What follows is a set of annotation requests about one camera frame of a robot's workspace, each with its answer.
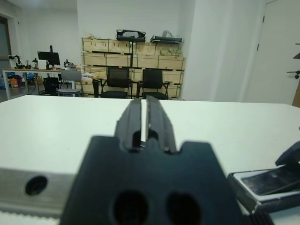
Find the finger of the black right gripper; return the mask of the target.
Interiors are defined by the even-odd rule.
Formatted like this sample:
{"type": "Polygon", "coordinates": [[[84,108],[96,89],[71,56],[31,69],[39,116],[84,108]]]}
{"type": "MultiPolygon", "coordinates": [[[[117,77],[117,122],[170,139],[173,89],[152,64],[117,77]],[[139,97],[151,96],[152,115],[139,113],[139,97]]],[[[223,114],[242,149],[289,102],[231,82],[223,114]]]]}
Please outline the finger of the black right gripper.
{"type": "Polygon", "coordinates": [[[276,160],[275,165],[289,165],[298,163],[300,161],[300,142],[296,142],[289,147],[282,155],[276,160]]]}

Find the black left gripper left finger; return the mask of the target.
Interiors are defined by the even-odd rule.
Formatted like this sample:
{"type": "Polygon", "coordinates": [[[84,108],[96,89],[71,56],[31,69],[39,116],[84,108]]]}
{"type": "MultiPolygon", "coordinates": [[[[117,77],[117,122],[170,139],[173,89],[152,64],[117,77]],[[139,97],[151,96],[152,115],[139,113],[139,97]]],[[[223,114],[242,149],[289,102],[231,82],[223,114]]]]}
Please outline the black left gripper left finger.
{"type": "Polygon", "coordinates": [[[144,225],[148,153],[140,147],[142,104],[133,100],[112,137],[94,136],[61,216],[63,225],[144,225]]]}

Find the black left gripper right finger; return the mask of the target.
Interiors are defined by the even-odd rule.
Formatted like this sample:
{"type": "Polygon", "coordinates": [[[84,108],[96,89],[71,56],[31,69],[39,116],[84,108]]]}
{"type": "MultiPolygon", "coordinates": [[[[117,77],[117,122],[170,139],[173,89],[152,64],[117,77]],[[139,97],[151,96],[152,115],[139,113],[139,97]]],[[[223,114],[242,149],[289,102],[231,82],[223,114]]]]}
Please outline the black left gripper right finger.
{"type": "Polygon", "coordinates": [[[178,150],[161,103],[147,97],[146,194],[149,225],[248,225],[210,144],[178,150]]]}

